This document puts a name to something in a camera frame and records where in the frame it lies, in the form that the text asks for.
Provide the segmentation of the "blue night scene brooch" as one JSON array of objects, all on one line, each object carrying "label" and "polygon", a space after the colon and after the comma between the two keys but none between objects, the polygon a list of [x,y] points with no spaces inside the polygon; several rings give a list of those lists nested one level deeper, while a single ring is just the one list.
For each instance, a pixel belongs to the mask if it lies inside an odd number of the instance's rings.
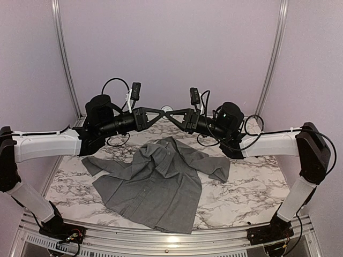
[{"label": "blue night scene brooch", "polygon": [[171,112],[173,111],[173,108],[169,105],[164,105],[161,110],[164,112],[164,113],[167,113],[167,112]]}]

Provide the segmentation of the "grey button-up shirt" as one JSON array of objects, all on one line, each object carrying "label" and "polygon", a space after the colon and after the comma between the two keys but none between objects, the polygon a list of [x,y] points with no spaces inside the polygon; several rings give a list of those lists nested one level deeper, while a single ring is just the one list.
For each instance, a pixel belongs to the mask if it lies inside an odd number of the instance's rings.
[{"label": "grey button-up shirt", "polygon": [[172,137],[147,143],[130,163],[88,156],[82,164],[104,205],[122,217],[166,233],[192,232],[202,193],[199,173],[225,183],[230,160],[211,157]]}]

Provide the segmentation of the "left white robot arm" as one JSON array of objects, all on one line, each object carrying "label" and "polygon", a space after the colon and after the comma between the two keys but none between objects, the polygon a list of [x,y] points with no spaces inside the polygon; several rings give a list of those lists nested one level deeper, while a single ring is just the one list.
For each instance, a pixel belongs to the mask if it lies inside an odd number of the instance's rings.
[{"label": "left white robot arm", "polygon": [[150,128],[164,116],[158,109],[135,107],[141,84],[127,87],[127,111],[112,103],[109,95],[101,93],[85,105],[86,118],[82,126],[67,127],[51,132],[14,132],[9,126],[1,128],[1,192],[10,195],[31,211],[41,222],[44,232],[64,238],[68,225],[57,208],[33,187],[23,182],[17,164],[51,156],[90,156],[102,148],[107,139]]}]

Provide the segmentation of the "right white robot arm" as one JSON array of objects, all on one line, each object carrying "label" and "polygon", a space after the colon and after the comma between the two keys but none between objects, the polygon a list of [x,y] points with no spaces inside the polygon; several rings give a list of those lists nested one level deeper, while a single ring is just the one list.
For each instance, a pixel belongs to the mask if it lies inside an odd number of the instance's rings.
[{"label": "right white robot arm", "polygon": [[247,118],[233,102],[225,102],[207,115],[210,91],[202,94],[190,89],[193,108],[167,111],[165,116],[180,130],[213,138],[222,152],[233,160],[257,156],[297,156],[300,176],[266,227],[271,240],[286,232],[287,225],[311,199],[316,188],[330,174],[337,162],[332,140],[320,133],[311,122],[288,130],[249,133]]}]

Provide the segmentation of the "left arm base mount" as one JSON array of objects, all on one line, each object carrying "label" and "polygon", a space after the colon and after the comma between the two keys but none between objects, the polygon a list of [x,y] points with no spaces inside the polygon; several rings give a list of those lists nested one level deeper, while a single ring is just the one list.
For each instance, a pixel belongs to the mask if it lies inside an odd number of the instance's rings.
[{"label": "left arm base mount", "polygon": [[83,226],[65,223],[57,207],[51,201],[49,203],[53,208],[54,216],[47,222],[41,222],[39,233],[59,239],[62,243],[71,241],[81,244],[84,240],[86,229]]}]

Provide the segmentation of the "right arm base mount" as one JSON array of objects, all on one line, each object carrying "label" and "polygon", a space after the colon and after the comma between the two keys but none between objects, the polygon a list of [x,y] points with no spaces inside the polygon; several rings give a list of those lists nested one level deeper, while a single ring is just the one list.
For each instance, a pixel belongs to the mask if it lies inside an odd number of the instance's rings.
[{"label": "right arm base mount", "polygon": [[269,225],[249,228],[247,239],[251,245],[265,244],[277,240],[288,239],[294,235],[291,222],[285,222],[278,216],[273,216]]}]

